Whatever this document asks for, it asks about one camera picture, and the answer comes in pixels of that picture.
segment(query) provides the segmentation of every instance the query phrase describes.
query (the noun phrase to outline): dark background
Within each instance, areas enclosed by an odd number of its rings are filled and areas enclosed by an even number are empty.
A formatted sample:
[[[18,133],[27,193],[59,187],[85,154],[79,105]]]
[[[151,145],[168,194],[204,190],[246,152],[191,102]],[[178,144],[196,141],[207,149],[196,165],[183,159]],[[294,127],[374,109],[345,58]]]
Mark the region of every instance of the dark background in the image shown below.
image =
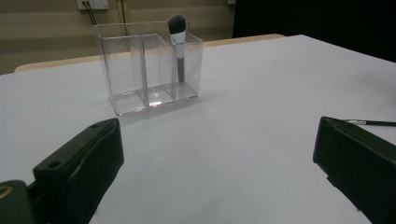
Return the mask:
[[[237,0],[233,37],[308,35],[396,62],[396,7],[389,0]]]

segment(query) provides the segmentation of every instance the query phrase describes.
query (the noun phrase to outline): clear plastic container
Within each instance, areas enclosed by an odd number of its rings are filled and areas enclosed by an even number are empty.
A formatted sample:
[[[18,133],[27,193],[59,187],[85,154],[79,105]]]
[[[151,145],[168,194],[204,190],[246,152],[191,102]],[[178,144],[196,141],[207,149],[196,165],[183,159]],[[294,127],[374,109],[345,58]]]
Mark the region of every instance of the clear plastic container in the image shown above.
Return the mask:
[[[177,78],[177,56],[167,22],[95,25],[109,100],[125,115],[197,96],[203,42],[186,30],[185,80]]]

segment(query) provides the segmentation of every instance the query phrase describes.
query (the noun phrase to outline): table surface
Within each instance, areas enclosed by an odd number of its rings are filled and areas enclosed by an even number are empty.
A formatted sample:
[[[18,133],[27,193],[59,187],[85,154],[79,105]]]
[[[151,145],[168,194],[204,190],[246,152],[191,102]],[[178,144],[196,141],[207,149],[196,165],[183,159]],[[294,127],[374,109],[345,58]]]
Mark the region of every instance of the table surface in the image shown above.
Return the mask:
[[[120,118],[92,223],[370,223],[312,162],[318,122],[396,120],[395,85],[395,63],[303,35],[205,48],[198,97]],[[114,117],[99,62],[0,76],[0,181]]]

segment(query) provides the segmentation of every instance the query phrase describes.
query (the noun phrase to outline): wall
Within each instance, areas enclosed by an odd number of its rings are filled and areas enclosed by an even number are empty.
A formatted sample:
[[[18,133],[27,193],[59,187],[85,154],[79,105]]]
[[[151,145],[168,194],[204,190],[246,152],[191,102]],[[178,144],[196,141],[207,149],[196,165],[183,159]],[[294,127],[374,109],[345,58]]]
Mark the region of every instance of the wall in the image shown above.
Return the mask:
[[[94,11],[97,23],[117,23],[118,2]],[[233,8],[226,0],[124,0],[127,21],[165,21],[182,13],[191,32],[204,41],[231,38]],[[2,0],[0,6],[0,75],[16,67],[97,55],[92,24],[76,0]]]

